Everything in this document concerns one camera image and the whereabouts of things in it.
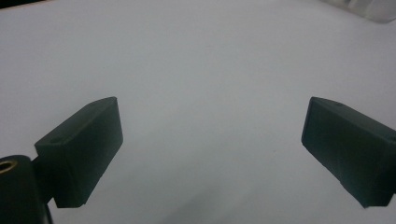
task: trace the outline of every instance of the gray background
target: gray background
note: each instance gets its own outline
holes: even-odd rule
[[[396,26],[317,0],[56,0],[0,10],[0,155],[117,96],[124,143],[55,223],[394,223],[302,146],[311,96],[396,128]]]

